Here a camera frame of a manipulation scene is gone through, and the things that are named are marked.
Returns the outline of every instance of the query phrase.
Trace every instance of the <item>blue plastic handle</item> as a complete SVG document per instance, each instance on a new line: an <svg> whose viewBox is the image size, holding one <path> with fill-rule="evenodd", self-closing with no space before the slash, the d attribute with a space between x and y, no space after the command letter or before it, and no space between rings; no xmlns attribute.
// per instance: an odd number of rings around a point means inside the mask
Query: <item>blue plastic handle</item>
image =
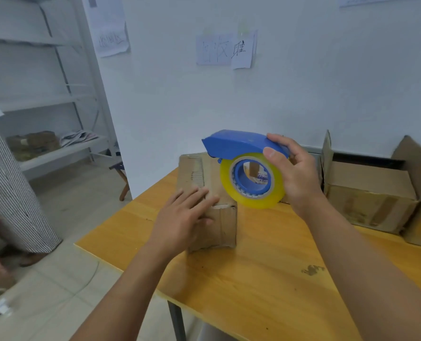
<svg viewBox="0 0 421 341"><path fill-rule="evenodd" d="M270 147L283 153L287 158L290 152L286 146L270 141L265 135L238 130L220 130L203 139L207 153L214 158L232 160L245 153L262 153Z"/></svg>

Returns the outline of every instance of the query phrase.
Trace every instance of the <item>tape roll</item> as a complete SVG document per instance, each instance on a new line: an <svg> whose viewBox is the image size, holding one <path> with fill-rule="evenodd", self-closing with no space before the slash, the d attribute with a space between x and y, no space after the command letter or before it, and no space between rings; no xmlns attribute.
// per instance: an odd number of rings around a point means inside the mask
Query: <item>tape roll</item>
<svg viewBox="0 0 421 341"><path fill-rule="evenodd" d="M255 161L264 167L268 174L267 184L257 184L249 180L243 172L243 164L247 161ZM282 174L262 153L246 153L233 160L222 159L220 179L226 192L234 200L250 208L270 208L285 196Z"/></svg>

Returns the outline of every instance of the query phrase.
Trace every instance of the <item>left hand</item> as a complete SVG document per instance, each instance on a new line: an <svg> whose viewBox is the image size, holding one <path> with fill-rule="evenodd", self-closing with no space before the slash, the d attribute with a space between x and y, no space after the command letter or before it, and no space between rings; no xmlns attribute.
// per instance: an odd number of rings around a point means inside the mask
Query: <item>left hand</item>
<svg viewBox="0 0 421 341"><path fill-rule="evenodd" d="M212 196L198 203L208 192L207 188L196 187L187 193L182 189L174 193L158 213L146 245L159 251L165 260L185 251L196 239L197 228L213 223L209 218L200 219L220 199Z"/></svg>

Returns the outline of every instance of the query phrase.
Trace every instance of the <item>forearm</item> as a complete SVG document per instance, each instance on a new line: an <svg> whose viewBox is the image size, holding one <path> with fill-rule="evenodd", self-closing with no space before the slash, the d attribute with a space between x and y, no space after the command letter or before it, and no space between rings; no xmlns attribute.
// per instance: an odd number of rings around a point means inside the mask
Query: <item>forearm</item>
<svg viewBox="0 0 421 341"><path fill-rule="evenodd" d="M365 340L421 340L421 290L325 199L304 218Z"/></svg>
<svg viewBox="0 0 421 341"><path fill-rule="evenodd" d="M168 260L155 248L142 247L71 341L136 340L167 264Z"/></svg>

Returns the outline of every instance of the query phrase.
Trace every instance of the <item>metal shelf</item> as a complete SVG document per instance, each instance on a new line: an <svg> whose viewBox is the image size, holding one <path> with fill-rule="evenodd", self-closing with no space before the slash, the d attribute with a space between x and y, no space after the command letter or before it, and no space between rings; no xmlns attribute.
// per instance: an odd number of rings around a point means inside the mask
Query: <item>metal shelf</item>
<svg viewBox="0 0 421 341"><path fill-rule="evenodd" d="M31 98L18 98L0 101L0 109L7 113L27 108L39 108L41 106L59 105L76 102L83 98L95 98L93 94L63 94L63 95L43 95Z"/></svg>
<svg viewBox="0 0 421 341"><path fill-rule="evenodd" d="M32 34L18 34L0 32L0 41L13 43L13 44L31 44L31 45L47 45L47 46L78 46L82 44L77 41L68 39L54 38L50 36L37 36Z"/></svg>
<svg viewBox="0 0 421 341"><path fill-rule="evenodd" d="M40 157L23 161L23 162L19 162L21 171L27 171L27 170L33 169L34 167L49 163L50 161L53 161L56 159L66 157L67 155L79 152L83 149L89 148L91 146L94 146L104 141L108 142L108 138L106 136L99 136L98 138L94 140L90 140L90 141L82 142L78 144L73 144L68 147L63 147L53 152L43 154Z"/></svg>

